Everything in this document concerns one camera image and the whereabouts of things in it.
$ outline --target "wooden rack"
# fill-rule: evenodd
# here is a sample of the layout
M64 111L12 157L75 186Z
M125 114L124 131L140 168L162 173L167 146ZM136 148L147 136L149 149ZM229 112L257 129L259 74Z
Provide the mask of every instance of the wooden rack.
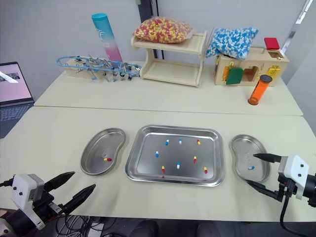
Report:
M133 36L131 44L135 49L146 49L146 62L140 71L143 79L198 86L204 66L207 31L203 34L193 34L190 39L181 43L154 43ZM188 64L156 59L154 49L197 54L200 64Z

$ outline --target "cyan tube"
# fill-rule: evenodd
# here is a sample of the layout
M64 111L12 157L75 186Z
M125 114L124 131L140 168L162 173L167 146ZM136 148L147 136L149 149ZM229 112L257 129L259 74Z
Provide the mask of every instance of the cyan tube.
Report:
M103 43L108 58L112 61L122 62L122 57L120 56L119 48L115 42L114 34L107 14L96 13L93 14L91 18L98 31L98 35Z

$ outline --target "bag of blue and white capsules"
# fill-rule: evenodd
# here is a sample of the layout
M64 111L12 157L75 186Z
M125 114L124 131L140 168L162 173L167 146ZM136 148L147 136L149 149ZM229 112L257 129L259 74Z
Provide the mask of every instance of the bag of blue and white capsules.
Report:
M217 28L213 32L210 45L206 51L206 57L222 53L233 58L244 60L250 51L252 40L255 38L258 29L254 27L229 30Z

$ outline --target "laptop screen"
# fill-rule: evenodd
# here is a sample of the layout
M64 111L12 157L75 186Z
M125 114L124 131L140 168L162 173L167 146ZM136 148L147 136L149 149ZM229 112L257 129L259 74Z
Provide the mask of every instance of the laptop screen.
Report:
M0 64L0 104L33 100L17 62Z

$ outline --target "white table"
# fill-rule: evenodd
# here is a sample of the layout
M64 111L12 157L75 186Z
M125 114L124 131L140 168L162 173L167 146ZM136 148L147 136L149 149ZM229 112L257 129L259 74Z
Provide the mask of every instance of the white table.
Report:
M269 87L260 104L247 99L254 87L214 84L214 66L205 65L200 87L134 78L107 82L70 77L63 72L35 106L126 109L147 111L303 115L282 80Z
M204 127L223 138L225 173L217 187L136 182L124 171L139 128L147 124ZM79 167L87 142L100 130L119 127L126 142L108 174L88 176ZM282 203L264 196L242 181L233 169L229 142L237 134L259 139L273 154L299 154L316 171L316 138L303 117L174 113L105 109L33 107L0 143L0 180L12 174L35 173L43 180L66 171L76 174L53 191L57 204L66 203L91 184L96 189L74 214L92 216L278 221ZM265 185L277 190L277 164ZM0 206L15 208L10 189L0 192ZM316 221L314 208L292 197L286 221Z

